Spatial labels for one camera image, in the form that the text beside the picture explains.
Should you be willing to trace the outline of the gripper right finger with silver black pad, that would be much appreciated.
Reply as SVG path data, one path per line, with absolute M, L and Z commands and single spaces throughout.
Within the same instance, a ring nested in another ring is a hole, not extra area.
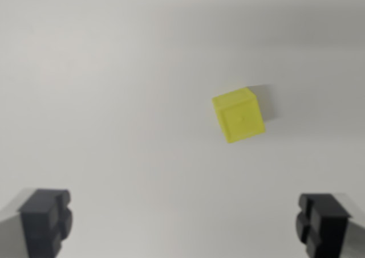
M 304 193 L 295 221 L 310 258 L 364 257 L 364 209 L 346 194 Z

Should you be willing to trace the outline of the gripper left finger with silver black pad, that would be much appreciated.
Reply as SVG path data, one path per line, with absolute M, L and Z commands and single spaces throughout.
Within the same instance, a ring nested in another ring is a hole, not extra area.
M 57 257 L 72 229 L 66 189 L 25 188 L 1 207 L 1 257 Z

